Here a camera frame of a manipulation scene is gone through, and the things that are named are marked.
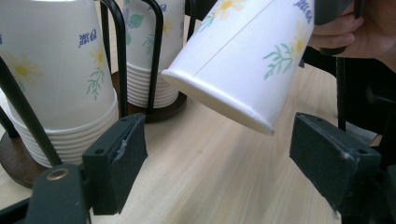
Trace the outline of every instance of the stack of paper cups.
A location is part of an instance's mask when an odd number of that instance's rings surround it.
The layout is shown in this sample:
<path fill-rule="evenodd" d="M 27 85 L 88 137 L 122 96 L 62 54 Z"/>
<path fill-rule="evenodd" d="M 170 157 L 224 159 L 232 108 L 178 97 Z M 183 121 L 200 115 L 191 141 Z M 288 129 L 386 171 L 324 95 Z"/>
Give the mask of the stack of paper cups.
<path fill-rule="evenodd" d="M 163 12 L 163 39 L 159 62 L 159 73 L 167 68 L 183 48 L 184 35 L 184 0 L 159 0 L 157 1 Z M 144 97 L 135 97 L 141 92 L 134 85 L 146 87 L 149 84 L 152 66 L 156 17 L 153 9 L 141 0 L 124 1 L 123 18 L 126 28 L 126 50 L 128 63 L 128 102 L 141 107 L 147 106 L 149 91 L 145 90 Z M 157 83 L 161 85 L 165 81 L 158 77 Z M 166 107 L 172 104 L 176 98 L 162 95 L 163 92 L 172 92 L 177 95 L 178 90 L 172 85 L 163 84 L 155 92 L 154 107 Z M 158 97 L 167 99 L 156 103 Z"/>
<path fill-rule="evenodd" d="M 61 160 L 80 163 L 81 154 L 118 119 L 94 2 L 1 4 L 0 55 Z M 32 157 L 50 166 L 12 105 L 8 114 Z"/>

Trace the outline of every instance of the tilted paper cup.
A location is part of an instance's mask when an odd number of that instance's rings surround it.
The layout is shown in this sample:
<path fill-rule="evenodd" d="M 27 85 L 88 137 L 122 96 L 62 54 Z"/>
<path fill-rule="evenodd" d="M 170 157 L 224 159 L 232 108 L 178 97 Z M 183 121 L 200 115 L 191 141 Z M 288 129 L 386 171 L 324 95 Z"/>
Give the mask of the tilted paper cup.
<path fill-rule="evenodd" d="M 219 0 L 163 77 L 220 114 L 274 133 L 313 10 L 313 0 Z"/>

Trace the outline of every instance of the metal rod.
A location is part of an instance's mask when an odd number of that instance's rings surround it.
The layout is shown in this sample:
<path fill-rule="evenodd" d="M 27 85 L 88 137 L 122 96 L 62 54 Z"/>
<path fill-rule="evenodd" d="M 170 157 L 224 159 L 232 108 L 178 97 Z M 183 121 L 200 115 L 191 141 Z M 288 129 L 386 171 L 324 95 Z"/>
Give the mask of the metal rod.
<path fill-rule="evenodd" d="M 195 30 L 195 22 L 197 20 L 197 11 L 195 6 L 196 6 L 195 0 L 190 0 L 190 23 L 189 23 L 189 31 L 187 32 L 187 41 L 189 41 L 190 37 L 194 34 L 194 30 Z"/>
<path fill-rule="evenodd" d="M 100 15 L 102 20 L 102 35 L 107 56 L 108 69 L 111 74 L 111 56 L 110 56 L 110 30 L 108 28 L 108 10 L 104 3 L 100 3 Z"/>
<path fill-rule="evenodd" d="M 4 112 L 3 108 L 0 106 L 0 124 L 4 127 L 8 136 L 10 138 L 16 138 L 20 135 L 12 124 L 11 120 L 8 118 L 6 112 Z"/>
<path fill-rule="evenodd" d="M 52 166 L 62 164 L 61 158 L 56 152 L 53 144 L 51 143 L 49 137 L 44 131 L 43 126 L 38 120 L 35 112 L 32 107 L 29 105 L 29 102 L 25 98 L 23 92 L 21 91 L 20 86 L 17 81 L 12 76 L 9 71 L 6 63 L 0 57 L 0 88 L 3 90 L 4 94 L 10 101 L 10 103 L 17 110 L 20 115 L 22 121 L 32 134 L 35 141 L 40 146 L 41 150 L 43 150 L 46 155 L 49 163 Z"/>
<path fill-rule="evenodd" d="M 100 0 L 110 10 L 113 16 L 116 29 L 117 53 L 119 65 L 119 89 L 120 89 L 120 117 L 128 115 L 128 98 L 127 98 L 127 74 L 126 74 L 126 40 L 125 40 L 125 21 L 122 17 L 122 11 L 114 0 Z"/>
<path fill-rule="evenodd" d="M 347 122 L 345 118 L 345 98 L 346 98 L 346 76 L 345 76 L 345 59 L 336 58 L 336 79 L 337 79 L 337 111 L 338 111 L 338 128 L 345 131 Z"/>
<path fill-rule="evenodd" d="M 154 110 L 155 89 L 157 86 L 161 44 L 163 42 L 163 11 L 161 10 L 160 5 L 158 5 L 158 3 L 155 0 L 142 0 L 142 1 L 151 6 L 152 10 L 155 13 L 155 18 L 156 18 L 154 47 L 153 47 L 152 64 L 151 64 L 151 77 L 150 77 L 149 91 L 148 91 L 148 108 L 146 111 L 148 114 L 150 114 Z"/>

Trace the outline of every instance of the floral print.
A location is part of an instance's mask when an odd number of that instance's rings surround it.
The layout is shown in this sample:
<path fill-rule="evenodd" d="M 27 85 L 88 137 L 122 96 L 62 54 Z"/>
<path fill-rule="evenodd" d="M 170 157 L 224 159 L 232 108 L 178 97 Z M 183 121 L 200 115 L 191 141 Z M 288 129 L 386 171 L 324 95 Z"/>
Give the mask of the floral print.
<path fill-rule="evenodd" d="M 99 90 L 101 89 L 101 85 L 105 82 L 105 65 L 106 65 L 106 55 L 105 49 L 102 45 L 99 45 L 97 48 L 94 47 L 90 51 L 90 55 L 93 58 L 95 71 L 90 74 L 90 78 L 88 79 L 88 89 L 86 94 L 92 93 L 93 98 L 97 99 L 99 95 Z"/>
<path fill-rule="evenodd" d="M 26 84 L 30 87 L 34 87 L 36 86 L 36 80 L 44 76 L 44 73 L 41 71 L 41 66 L 32 63 L 25 54 L 22 54 L 20 57 L 15 57 L 9 52 L 4 52 L 2 55 L 7 63 L 7 67 L 23 91 L 25 91 Z"/>
<path fill-rule="evenodd" d="M 209 13 L 201 23 L 199 32 L 209 27 L 217 18 L 225 20 L 230 16 L 231 11 L 240 11 L 244 8 L 243 3 L 247 0 L 220 0 L 213 7 L 212 13 Z"/>

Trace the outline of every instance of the yellow flower print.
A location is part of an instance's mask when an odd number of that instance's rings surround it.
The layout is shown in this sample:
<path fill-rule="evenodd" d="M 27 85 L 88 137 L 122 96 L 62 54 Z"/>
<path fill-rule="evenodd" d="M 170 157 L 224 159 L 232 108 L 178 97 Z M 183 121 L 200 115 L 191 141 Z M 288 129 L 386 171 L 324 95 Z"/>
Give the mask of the yellow flower print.
<path fill-rule="evenodd" d="M 93 49 L 90 51 L 90 55 L 94 58 L 93 62 L 95 63 L 95 67 L 98 70 L 103 70 L 105 67 L 105 63 L 107 63 L 105 60 L 106 55 L 104 47 L 101 45 L 97 48 L 93 47 Z"/>
<path fill-rule="evenodd" d="M 231 9 L 241 10 L 244 6 L 241 4 L 247 0 L 222 0 L 215 11 L 215 15 L 220 15 L 222 19 L 227 19 Z"/>
<path fill-rule="evenodd" d="M 2 55 L 9 70 L 23 91 L 25 89 L 25 82 L 29 86 L 34 87 L 35 78 L 44 76 L 44 73 L 41 71 L 41 66 L 39 64 L 32 63 L 25 54 L 22 54 L 20 58 L 14 57 L 9 52 L 5 52 Z"/>
<path fill-rule="evenodd" d="M 199 32 L 202 32 L 205 28 L 209 27 L 213 21 L 217 20 L 218 18 L 220 20 L 227 19 L 231 9 L 237 11 L 242 10 L 244 8 L 242 3 L 246 1 L 247 0 L 219 0 L 216 3 L 213 11 L 206 15 L 202 21 L 201 26 L 199 27 Z"/>
<path fill-rule="evenodd" d="M 300 59 L 304 53 L 307 40 L 307 32 L 304 26 L 297 21 L 297 35 L 294 36 L 294 42 L 289 45 L 281 43 L 275 45 L 275 50 L 263 57 L 264 60 L 270 61 L 268 65 L 268 72 L 264 79 L 271 77 L 274 74 L 285 74 L 288 72 Z"/>
<path fill-rule="evenodd" d="M 169 18 L 165 18 L 163 22 L 163 35 L 169 36 L 169 33 L 174 29 L 173 22 Z"/>
<path fill-rule="evenodd" d="M 305 42 L 306 42 L 306 31 L 304 30 L 304 26 L 300 22 L 296 22 L 297 27 L 297 35 L 294 36 L 294 43 L 292 43 L 293 52 L 291 56 L 293 58 L 299 57 L 303 51 L 305 50 Z"/>

